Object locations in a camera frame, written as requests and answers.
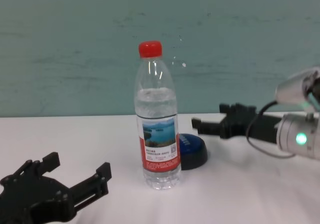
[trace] black cable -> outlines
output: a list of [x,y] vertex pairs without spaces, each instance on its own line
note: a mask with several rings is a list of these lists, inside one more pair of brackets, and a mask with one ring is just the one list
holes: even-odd
[[246,131],[245,131],[245,137],[246,137],[246,140],[247,142],[249,143],[250,146],[252,146],[254,149],[258,150],[259,152],[269,156],[269,157],[273,157],[273,158],[278,158],[278,159],[289,159],[289,158],[293,158],[294,156],[296,156],[295,154],[290,154],[290,155],[277,155],[277,154],[273,154],[271,152],[268,152],[258,146],[256,146],[255,144],[253,144],[250,139],[249,139],[249,136],[250,136],[250,130],[252,128],[252,126],[254,125],[254,123],[258,120],[259,117],[261,117],[264,112],[269,109],[270,107],[272,106],[275,106],[277,105],[277,101],[272,101],[270,103],[268,103],[267,105],[265,105],[260,111],[259,113],[252,119],[252,121],[250,122],[250,124],[248,125]]

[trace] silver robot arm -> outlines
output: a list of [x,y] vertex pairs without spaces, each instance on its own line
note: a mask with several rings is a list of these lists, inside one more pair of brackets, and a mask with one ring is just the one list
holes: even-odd
[[278,147],[292,154],[320,160],[320,66],[304,70],[276,88],[279,104],[299,105],[307,115],[285,114],[277,125]]

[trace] blue bottle cap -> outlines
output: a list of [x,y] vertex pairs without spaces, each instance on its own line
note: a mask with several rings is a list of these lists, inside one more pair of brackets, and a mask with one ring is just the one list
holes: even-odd
[[207,162],[206,144],[200,137],[192,134],[180,134],[179,145],[182,170],[195,169]]

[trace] lake image on label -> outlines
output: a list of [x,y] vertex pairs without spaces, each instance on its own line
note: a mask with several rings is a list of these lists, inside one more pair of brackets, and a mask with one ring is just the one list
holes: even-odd
[[144,120],[144,145],[152,148],[170,146],[176,142],[175,120]]

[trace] teal wall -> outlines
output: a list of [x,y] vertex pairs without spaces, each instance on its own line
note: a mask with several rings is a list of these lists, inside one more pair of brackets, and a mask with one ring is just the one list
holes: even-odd
[[261,107],[319,64],[320,0],[0,0],[0,116],[133,114],[145,40],[180,113]]

